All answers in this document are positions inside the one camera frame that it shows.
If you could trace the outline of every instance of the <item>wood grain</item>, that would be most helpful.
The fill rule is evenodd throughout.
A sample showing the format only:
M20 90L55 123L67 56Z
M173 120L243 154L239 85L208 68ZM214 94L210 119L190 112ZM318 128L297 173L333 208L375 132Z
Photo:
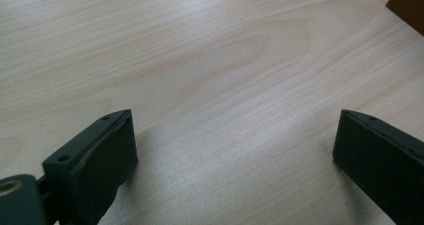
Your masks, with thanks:
M424 140L424 40L387 0L0 0L0 177L133 111L100 224L393 224L332 163L342 108Z

